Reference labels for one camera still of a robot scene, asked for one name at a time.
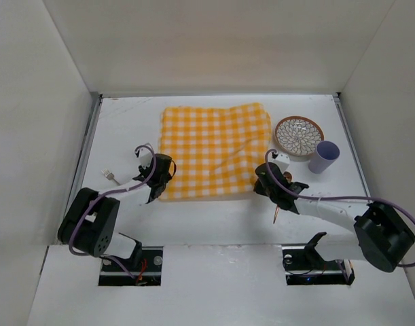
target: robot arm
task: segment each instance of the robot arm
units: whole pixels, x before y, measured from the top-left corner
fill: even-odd
[[[289,183],[279,167],[269,163],[274,176],[295,194],[309,192],[308,185]],[[317,234],[306,246],[311,259],[365,259],[385,272],[392,272],[415,242],[415,236],[396,211],[383,203],[325,202],[296,198],[273,182],[266,164],[255,170],[254,191],[267,196],[281,209],[330,221],[350,231],[349,235]]]
[[[92,207],[75,235],[74,248],[93,257],[116,256],[127,268],[139,264],[142,244],[135,239],[114,232],[113,229],[119,214],[136,211],[139,206],[152,202],[160,196],[166,184],[172,179],[173,175],[169,173],[172,158],[159,153],[155,154],[155,157],[156,169],[147,183],[127,192],[108,194]],[[90,203],[101,194],[130,189],[146,180],[152,169],[152,155],[144,151],[140,153],[139,159],[140,174],[129,182],[106,189],[104,192],[89,188],[82,188],[78,192],[59,227],[59,241],[63,244],[69,243],[81,216],[86,212]]]

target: white wall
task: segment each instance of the white wall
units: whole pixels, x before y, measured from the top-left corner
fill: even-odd
[[[90,101],[41,0],[0,0],[0,325],[26,325]]]
[[[371,193],[415,215],[415,0],[396,0],[341,100]]]
[[[338,92],[393,0],[44,0],[91,90]]]

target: metal fork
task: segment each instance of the metal fork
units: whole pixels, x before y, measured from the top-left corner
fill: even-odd
[[[115,180],[115,175],[113,175],[113,173],[111,171],[109,171],[107,168],[105,170],[102,170],[101,172],[106,177],[106,179],[112,180],[117,185],[121,185],[121,183],[119,183],[118,181]]]

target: yellow checkered cloth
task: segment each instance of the yellow checkered cloth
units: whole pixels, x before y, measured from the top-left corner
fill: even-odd
[[[177,173],[160,196],[180,200],[249,192],[271,138],[260,103],[229,109],[168,107],[162,114],[160,153]]]

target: lavender cup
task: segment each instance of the lavender cup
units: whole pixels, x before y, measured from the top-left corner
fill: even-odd
[[[331,141],[321,141],[311,156],[308,169],[311,172],[320,174],[333,164],[340,156],[340,149]]]

